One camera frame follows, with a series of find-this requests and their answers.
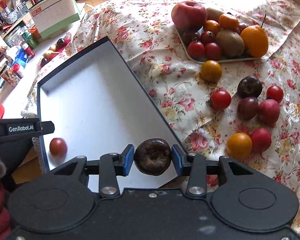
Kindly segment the dark brown water chestnut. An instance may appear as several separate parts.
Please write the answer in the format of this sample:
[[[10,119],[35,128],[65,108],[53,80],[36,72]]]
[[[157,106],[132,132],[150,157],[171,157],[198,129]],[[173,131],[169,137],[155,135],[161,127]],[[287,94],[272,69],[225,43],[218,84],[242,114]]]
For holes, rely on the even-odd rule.
[[[143,141],[135,150],[134,163],[143,174],[162,175],[170,166],[172,151],[166,140],[152,138]]]

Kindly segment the brown cherry tomato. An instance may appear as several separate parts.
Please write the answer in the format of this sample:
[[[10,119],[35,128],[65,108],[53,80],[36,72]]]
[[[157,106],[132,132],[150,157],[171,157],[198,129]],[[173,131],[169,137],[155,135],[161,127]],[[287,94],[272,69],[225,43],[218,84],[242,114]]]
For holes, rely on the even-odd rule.
[[[60,158],[64,158],[68,151],[67,145],[62,138],[53,138],[49,148],[52,156]]]

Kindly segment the yellow cherry tomato lower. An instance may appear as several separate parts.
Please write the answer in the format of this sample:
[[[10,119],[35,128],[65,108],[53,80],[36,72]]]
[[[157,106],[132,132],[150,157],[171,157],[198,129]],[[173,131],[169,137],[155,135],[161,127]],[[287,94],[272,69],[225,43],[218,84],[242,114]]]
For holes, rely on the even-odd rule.
[[[253,143],[249,135],[235,133],[226,142],[228,156],[237,160],[247,158],[253,149]]]

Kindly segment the yellow cherry tomato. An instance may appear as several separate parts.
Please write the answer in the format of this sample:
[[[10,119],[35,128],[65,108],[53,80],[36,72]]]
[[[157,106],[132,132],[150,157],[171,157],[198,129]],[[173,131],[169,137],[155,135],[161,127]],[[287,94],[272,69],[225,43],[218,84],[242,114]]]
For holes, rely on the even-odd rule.
[[[201,65],[200,77],[206,82],[216,83],[222,77],[222,67],[217,61],[209,60]]]
[[[226,142],[228,156],[237,160],[247,158],[253,149],[253,143],[249,135],[235,133]]]

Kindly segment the dark blue white box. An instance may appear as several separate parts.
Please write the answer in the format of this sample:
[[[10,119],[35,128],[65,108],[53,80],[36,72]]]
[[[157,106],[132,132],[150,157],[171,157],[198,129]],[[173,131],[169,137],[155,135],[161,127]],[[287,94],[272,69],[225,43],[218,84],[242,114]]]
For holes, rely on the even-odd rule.
[[[51,121],[55,131],[40,138],[44,158],[43,181],[61,182],[64,164],[73,160],[85,173],[87,161],[108,153],[122,153],[128,144],[161,138],[172,146],[180,140],[149,94],[133,74],[109,38],[89,45],[47,74],[37,89],[38,116]],[[50,153],[53,138],[62,138],[68,148],[64,158]],[[125,189],[156,189],[177,176],[173,165],[160,176],[141,173],[133,162],[129,175],[117,176]],[[98,192],[98,175],[89,175],[88,187]]]

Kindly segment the small red radish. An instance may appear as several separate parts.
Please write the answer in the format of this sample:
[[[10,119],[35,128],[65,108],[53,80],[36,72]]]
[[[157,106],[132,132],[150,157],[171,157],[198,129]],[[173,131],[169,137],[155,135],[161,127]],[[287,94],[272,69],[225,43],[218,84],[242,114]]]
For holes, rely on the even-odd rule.
[[[251,134],[254,152],[264,152],[271,146],[271,133],[265,128],[258,128]]]

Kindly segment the red cherry tomato left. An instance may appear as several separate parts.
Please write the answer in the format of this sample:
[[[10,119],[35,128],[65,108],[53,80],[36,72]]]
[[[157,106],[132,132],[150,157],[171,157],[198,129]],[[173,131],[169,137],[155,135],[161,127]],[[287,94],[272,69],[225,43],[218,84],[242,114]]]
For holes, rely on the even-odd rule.
[[[210,96],[211,106],[217,110],[225,110],[230,106],[231,95],[226,90],[216,90]]]

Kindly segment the red cherry tomato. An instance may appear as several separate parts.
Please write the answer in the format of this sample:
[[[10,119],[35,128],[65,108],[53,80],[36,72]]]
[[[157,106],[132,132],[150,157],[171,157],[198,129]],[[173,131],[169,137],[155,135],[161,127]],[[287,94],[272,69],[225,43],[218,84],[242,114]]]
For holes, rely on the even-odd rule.
[[[210,96],[211,106],[217,110],[225,110],[230,106],[231,95],[226,90],[216,90]]]
[[[282,88],[277,85],[270,86],[266,91],[267,99],[273,99],[277,103],[282,102],[283,96],[284,96],[284,93],[283,93]]]

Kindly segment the dark purple tomato middle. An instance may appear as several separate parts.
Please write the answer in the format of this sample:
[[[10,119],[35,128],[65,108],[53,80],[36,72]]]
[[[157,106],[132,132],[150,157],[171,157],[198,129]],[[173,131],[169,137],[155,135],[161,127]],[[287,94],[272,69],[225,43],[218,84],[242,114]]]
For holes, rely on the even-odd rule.
[[[237,115],[241,120],[251,120],[257,115],[258,100],[255,97],[242,99],[237,106]]]

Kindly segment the large red radish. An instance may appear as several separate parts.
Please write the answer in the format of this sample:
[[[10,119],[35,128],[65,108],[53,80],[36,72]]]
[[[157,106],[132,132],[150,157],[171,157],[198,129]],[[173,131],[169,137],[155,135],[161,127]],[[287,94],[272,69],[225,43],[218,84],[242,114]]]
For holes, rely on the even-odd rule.
[[[258,106],[257,120],[262,124],[274,127],[280,116],[280,105],[273,99],[267,99]]]

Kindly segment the yellow cherry tomato upper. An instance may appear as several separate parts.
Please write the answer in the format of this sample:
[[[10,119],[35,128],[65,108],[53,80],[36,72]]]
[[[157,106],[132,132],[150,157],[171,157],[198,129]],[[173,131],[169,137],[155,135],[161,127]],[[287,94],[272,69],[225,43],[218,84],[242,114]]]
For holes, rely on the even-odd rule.
[[[216,83],[222,77],[222,67],[217,61],[209,60],[201,65],[200,77],[206,82]]]

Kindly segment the dark water chestnut upper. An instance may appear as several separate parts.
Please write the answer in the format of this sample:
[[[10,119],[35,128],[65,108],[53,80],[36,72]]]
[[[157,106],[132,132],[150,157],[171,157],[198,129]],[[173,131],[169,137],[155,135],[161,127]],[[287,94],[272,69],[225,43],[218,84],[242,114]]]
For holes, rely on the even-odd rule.
[[[254,76],[243,78],[237,87],[237,94],[241,98],[255,97],[258,98],[262,93],[262,83]]]

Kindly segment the red cherry tomato right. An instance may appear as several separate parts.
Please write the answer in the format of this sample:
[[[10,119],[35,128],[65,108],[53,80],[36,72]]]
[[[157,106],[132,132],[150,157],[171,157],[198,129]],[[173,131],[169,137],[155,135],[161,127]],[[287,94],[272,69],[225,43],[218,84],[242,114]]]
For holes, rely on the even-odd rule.
[[[284,93],[283,93],[282,88],[277,85],[270,86],[266,91],[267,99],[273,99],[277,103],[282,102],[283,96],[284,96]]]

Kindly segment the floral tablecloth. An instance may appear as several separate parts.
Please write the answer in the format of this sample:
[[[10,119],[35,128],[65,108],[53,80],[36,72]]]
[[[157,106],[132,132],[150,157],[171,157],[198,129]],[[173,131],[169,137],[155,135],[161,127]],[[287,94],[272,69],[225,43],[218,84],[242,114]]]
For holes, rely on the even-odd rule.
[[[37,69],[23,116],[36,114],[37,83],[72,55],[102,37],[109,37],[145,87],[186,149],[212,157],[225,152],[228,137],[260,128],[256,120],[236,116],[238,99],[222,113],[207,101],[213,85],[199,77],[171,20],[172,8],[186,0],[109,0],[85,13],[67,33],[65,52]],[[247,164],[292,189],[300,203],[300,6],[292,0],[193,0],[230,12],[239,21],[262,25],[269,50],[261,60],[222,64],[218,82],[232,96],[239,82],[252,75],[264,90],[283,90],[280,117],[271,131],[271,147],[247,159]],[[293,229],[300,234],[300,205]]]

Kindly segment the red cherry tomato tray right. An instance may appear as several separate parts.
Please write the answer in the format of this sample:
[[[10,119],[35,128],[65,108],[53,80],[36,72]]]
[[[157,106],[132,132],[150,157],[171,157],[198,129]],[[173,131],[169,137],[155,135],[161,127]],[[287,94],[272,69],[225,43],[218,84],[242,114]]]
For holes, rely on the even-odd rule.
[[[218,61],[221,58],[222,51],[218,44],[208,43],[205,46],[205,57],[209,60]]]

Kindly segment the red cherry tomato tray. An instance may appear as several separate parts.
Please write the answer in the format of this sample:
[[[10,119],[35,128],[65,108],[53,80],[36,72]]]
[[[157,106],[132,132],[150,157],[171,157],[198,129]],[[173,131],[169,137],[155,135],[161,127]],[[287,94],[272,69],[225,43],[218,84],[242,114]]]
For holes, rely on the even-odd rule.
[[[222,51],[218,44],[208,43],[205,46],[205,57],[209,60],[218,61],[221,58]]]
[[[192,41],[188,45],[187,53],[192,59],[199,60],[205,55],[204,45],[200,41]]]

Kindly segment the red cherry tomato tray front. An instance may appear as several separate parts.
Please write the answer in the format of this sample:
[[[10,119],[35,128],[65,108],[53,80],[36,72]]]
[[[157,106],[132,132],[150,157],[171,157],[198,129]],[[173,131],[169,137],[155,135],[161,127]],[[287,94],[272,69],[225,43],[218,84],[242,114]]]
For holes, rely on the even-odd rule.
[[[192,59],[199,60],[205,55],[204,45],[200,41],[192,41],[188,45],[187,53]]]

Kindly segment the white fruit tray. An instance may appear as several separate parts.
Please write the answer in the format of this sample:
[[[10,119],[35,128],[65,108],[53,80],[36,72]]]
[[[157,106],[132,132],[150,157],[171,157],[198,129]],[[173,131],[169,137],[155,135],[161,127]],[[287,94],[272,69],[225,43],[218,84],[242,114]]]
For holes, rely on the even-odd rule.
[[[192,57],[190,57],[190,55],[188,54],[187,52],[187,46],[186,44],[183,42],[183,40],[181,39],[181,36],[183,33],[180,33],[175,25],[174,25],[174,29],[175,29],[175,32],[177,33],[179,39],[180,39],[180,42],[181,42],[181,45],[183,46],[183,49],[185,50],[185,54],[187,56],[187,58],[195,63],[198,63],[198,64],[203,64],[204,62],[206,62],[208,59],[205,57],[205,56],[202,56],[200,59],[196,60],[196,59],[193,59]],[[242,56],[238,57],[232,57],[232,58],[228,58],[228,57],[225,57],[223,54],[221,55],[221,58],[218,60],[219,63],[230,63],[230,62],[239,62],[239,61],[252,61],[252,60],[261,60],[261,61],[266,61],[267,59],[270,58],[270,55],[264,55],[262,57],[251,57],[249,54],[247,53],[244,53]]]

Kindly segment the brown kiwi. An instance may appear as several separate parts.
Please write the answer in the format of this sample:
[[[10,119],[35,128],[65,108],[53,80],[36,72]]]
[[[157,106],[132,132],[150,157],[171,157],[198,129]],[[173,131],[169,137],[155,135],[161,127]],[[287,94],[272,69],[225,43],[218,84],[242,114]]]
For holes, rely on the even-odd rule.
[[[219,22],[219,17],[224,14],[223,11],[215,9],[215,8],[207,8],[207,20],[213,20]]]
[[[242,56],[245,44],[238,33],[233,30],[221,30],[216,35],[216,43],[221,47],[227,57]]]

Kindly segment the white green cardboard box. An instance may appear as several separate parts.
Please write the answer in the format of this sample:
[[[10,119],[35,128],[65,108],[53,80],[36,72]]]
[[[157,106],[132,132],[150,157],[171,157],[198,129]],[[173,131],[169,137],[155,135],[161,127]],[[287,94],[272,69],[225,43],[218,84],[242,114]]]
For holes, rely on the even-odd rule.
[[[30,10],[30,15],[42,38],[80,19],[75,0],[43,0]]]

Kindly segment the large orange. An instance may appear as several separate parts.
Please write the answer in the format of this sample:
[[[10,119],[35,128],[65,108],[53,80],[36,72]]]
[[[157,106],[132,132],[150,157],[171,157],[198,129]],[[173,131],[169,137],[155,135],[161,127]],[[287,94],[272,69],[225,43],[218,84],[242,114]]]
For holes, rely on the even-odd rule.
[[[245,48],[252,57],[262,57],[268,51],[268,38],[260,25],[251,25],[240,34]]]

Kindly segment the small tangerine left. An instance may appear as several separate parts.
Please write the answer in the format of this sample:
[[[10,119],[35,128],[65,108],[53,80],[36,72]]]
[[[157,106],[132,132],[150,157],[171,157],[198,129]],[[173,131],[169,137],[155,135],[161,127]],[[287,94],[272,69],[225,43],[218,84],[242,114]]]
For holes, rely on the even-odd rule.
[[[207,20],[203,26],[204,31],[210,31],[216,35],[220,31],[220,25],[217,21]]]

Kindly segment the small tangerine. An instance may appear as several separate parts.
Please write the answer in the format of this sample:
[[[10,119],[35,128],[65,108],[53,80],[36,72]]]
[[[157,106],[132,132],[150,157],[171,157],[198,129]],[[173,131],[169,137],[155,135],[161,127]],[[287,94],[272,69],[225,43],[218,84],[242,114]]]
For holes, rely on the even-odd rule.
[[[220,25],[217,21],[207,20],[203,26],[204,31],[210,31],[216,35],[220,31]]]
[[[231,14],[221,14],[218,23],[223,29],[236,30],[239,26],[238,19]]]

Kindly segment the small tangerine top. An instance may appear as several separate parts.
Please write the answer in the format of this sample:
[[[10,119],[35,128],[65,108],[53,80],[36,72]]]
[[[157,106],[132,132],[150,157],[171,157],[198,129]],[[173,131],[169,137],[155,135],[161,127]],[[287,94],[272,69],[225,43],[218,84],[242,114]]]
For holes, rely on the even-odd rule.
[[[221,14],[218,23],[223,29],[236,30],[239,26],[238,19],[231,14]]]

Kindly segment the red apple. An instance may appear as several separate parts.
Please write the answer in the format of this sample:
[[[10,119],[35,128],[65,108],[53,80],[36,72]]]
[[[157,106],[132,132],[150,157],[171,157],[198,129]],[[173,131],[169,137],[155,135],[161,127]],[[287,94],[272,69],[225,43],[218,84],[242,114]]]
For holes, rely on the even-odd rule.
[[[178,31],[197,32],[207,20],[207,10],[201,3],[184,1],[173,7],[171,18]]]

